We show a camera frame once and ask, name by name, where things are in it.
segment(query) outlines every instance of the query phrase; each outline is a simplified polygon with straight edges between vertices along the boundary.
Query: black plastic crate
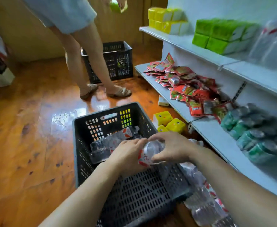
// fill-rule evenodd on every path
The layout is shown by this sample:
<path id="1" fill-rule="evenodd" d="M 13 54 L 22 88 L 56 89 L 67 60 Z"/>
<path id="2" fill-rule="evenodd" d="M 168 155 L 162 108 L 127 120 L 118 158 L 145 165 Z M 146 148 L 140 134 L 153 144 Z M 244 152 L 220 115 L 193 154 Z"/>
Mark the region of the black plastic crate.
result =
<path id="1" fill-rule="evenodd" d="M 76 187 L 97 166 L 90 161 L 90 143 L 128 126 L 139 126 L 139 133 L 145 138 L 157 132 L 139 103 L 125 104 L 73 120 Z M 190 184 L 178 164 L 159 164 L 134 176 L 120 177 L 104 204 L 97 226 L 140 225 L 172 211 L 175 201 L 190 192 Z"/>
<path id="2" fill-rule="evenodd" d="M 132 48 L 126 42 L 103 43 L 103 55 L 111 80 L 133 77 Z M 93 72 L 89 63 L 89 57 L 84 49 L 82 49 L 82 57 L 87 68 L 90 83 L 100 83 L 101 81 Z"/>

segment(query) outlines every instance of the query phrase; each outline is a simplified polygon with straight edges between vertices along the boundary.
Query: person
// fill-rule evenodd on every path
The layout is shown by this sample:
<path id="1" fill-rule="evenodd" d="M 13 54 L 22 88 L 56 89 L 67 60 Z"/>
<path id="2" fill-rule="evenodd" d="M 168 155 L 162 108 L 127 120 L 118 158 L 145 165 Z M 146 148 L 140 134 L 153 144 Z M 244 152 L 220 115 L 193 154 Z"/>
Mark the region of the person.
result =
<path id="1" fill-rule="evenodd" d="M 66 63 L 73 81 L 80 89 L 80 98 L 87 99 L 96 84 L 84 78 L 80 45 L 89 56 L 90 65 L 106 88 L 108 96 L 126 97 L 129 89 L 114 85 L 103 57 L 103 44 L 95 26 L 96 12 L 87 0 L 22 0 L 27 8 L 40 19 L 61 41 L 66 51 Z M 102 0 L 109 4 L 111 0 Z M 117 0 L 124 8 L 126 0 Z"/>
<path id="2" fill-rule="evenodd" d="M 156 133 L 151 140 L 164 140 L 165 149 L 154 162 L 192 162 L 207 178 L 238 226 L 277 226 L 277 196 L 235 171 L 210 149 L 175 132 Z M 126 140 L 39 227 L 96 226 L 102 207 L 120 175 L 138 173 L 140 149 L 147 139 Z"/>

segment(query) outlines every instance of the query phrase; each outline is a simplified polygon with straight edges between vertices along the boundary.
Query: leg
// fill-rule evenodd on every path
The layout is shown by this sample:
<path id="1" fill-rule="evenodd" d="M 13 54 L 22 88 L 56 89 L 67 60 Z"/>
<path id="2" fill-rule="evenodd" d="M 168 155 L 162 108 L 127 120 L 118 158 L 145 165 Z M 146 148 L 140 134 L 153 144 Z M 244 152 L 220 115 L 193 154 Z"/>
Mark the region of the leg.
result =
<path id="1" fill-rule="evenodd" d="M 80 88 L 80 96 L 84 96 L 91 91 L 91 86 L 88 86 L 84 78 L 82 58 L 80 54 L 80 45 L 70 35 L 61 33 L 57 27 L 50 27 L 52 32 L 61 41 L 66 51 L 66 63 L 70 76 Z"/>
<path id="2" fill-rule="evenodd" d="M 125 88 L 122 89 L 121 87 L 114 85 L 110 79 L 108 68 L 103 56 L 103 44 L 94 22 L 71 35 L 86 50 L 89 55 L 90 65 L 100 81 L 106 87 L 106 93 L 116 94 L 117 96 L 130 95 L 130 90 Z"/>

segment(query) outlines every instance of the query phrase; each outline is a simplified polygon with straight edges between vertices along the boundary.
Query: forearm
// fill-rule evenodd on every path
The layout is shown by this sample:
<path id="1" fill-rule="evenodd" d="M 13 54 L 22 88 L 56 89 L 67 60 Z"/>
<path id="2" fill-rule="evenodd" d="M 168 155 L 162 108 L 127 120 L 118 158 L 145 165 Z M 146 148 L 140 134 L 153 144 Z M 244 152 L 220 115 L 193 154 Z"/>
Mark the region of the forearm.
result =
<path id="1" fill-rule="evenodd" d="M 109 161 L 100 164 L 91 176 L 39 227 L 95 227 L 102 207 L 118 176 L 119 172 Z"/>
<path id="2" fill-rule="evenodd" d="M 254 183 L 207 148 L 194 162 L 239 226 L 277 226 L 277 196 Z"/>

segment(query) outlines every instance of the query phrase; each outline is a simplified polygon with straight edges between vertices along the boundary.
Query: pile of snack packets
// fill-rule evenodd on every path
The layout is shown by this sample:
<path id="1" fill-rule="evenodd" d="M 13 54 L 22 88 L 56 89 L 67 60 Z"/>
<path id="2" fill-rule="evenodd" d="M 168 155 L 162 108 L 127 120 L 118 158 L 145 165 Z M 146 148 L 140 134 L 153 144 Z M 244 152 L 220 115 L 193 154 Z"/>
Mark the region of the pile of snack packets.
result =
<path id="1" fill-rule="evenodd" d="M 164 61 L 151 62 L 144 71 L 155 76 L 156 82 L 170 90 L 170 99 L 185 102 L 191 116 L 214 116 L 221 123 L 229 110 L 231 101 L 222 100 L 215 79 L 197 75 L 188 67 L 174 66 L 168 53 Z"/>

